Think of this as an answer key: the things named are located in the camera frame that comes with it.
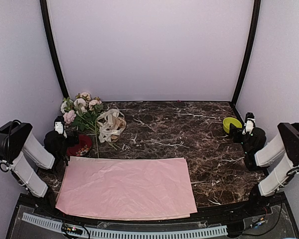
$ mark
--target pink fabric sheet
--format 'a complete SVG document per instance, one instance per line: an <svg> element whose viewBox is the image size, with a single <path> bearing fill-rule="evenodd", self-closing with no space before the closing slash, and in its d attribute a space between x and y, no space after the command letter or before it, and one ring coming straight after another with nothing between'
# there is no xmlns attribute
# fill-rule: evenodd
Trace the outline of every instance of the pink fabric sheet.
<svg viewBox="0 0 299 239"><path fill-rule="evenodd" d="M68 215L113 220L164 220L197 212L184 158L72 157L56 208Z"/></svg>

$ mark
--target yellow-green bowl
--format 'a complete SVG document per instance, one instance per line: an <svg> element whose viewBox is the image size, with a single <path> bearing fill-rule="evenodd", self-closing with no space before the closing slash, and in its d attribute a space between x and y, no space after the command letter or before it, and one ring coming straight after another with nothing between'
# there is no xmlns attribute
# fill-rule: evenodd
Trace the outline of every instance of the yellow-green bowl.
<svg viewBox="0 0 299 239"><path fill-rule="evenodd" d="M237 120L235 118L232 118L232 117L227 117L223 120L223 128L224 128L226 133L229 133L230 123L232 123L237 128L242 128L243 127L239 120Z"/></svg>

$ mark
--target marble tabletop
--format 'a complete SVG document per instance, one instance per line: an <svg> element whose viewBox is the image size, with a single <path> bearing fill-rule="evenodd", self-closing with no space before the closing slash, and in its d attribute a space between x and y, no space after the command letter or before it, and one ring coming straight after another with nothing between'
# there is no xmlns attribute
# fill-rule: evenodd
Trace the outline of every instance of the marble tabletop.
<svg viewBox="0 0 299 239"><path fill-rule="evenodd" d="M96 144L85 157L113 159L159 159L184 157L187 160L197 207L246 201L262 172L249 172L240 144L233 143L222 121L235 117L227 102L118 102L105 109L119 109L127 127L114 149ZM64 170L55 176L39 176L58 194Z"/></svg>

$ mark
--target red bowl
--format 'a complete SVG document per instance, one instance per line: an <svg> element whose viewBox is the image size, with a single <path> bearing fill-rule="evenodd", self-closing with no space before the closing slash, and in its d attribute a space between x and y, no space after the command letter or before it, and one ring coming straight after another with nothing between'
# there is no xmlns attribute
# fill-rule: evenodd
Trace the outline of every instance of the red bowl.
<svg viewBox="0 0 299 239"><path fill-rule="evenodd" d="M70 147L67 149L66 154L68 156L83 156L90 151L92 147L92 140L89 136L80 134L79 135L79 144L75 145L74 147Z"/></svg>

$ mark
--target black pole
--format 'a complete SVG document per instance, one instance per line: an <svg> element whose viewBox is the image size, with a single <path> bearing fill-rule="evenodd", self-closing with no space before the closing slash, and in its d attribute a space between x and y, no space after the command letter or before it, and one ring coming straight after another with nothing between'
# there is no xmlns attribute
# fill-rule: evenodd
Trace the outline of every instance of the black pole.
<svg viewBox="0 0 299 239"><path fill-rule="evenodd" d="M234 96L233 96L233 99L231 100L231 103L233 106L236 106L236 103L238 101L239 94L241 92L241 88L243 87L244 79L246 76L246 72L247 72L247 68L248 68L248 64L249 64L249 60L250 60L250 55L251 55L251 52L253 49L255 35L256 35L258 17L259 17L259 12L260 12L260 3L261 3L261 0L254 1L253 15L251 18L251 24L250 24L250 29L249 29L249 35L248 35L244 60L243 60L243 64L240 69Z"/></svg>
<svg viewBox="0 0 299 239"><path fill-rule="evenodd" d="M48 45L50 48L50 54L51 54L52 62L54 65L56 77L58 78L58 82L59 82L63 97L68 98L69 93L68 93L68 90L66 89L66 85L65 85L61 67L60 67L59 58L56 53L56 48L55 48L54 39L53 39L53 35L52 35L49 11L48 11L48 6L46 3L46 0L40 0L40 5L41 5L41 12L42 12L42 18L43 18L46 39L48 41Z"/></svg>

